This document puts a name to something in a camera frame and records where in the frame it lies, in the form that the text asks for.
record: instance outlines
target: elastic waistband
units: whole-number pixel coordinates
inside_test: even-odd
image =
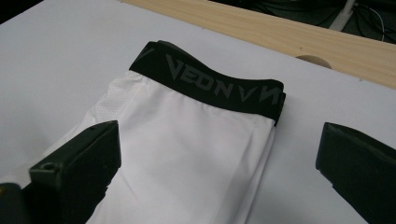
[[[277,80],[224,76],[164,41],[148,42],[130,70],[202,103],[259,114],[276,123],[286,98],[283,83]]]

